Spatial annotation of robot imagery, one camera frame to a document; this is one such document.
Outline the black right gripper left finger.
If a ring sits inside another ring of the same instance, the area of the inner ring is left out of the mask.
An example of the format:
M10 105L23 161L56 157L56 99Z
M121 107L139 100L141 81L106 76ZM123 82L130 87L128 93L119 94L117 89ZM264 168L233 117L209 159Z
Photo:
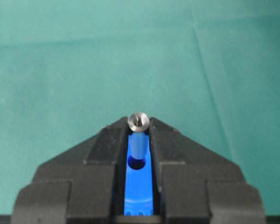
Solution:
M107 224L123 206L127 118L40 165L16 198L13 224Z

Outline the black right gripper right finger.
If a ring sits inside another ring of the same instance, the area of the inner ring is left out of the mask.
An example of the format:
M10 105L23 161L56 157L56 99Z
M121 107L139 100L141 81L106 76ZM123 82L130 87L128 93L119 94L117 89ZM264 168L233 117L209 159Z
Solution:
M259 191L240 167L152 118L150 148L166 224L264 224Z

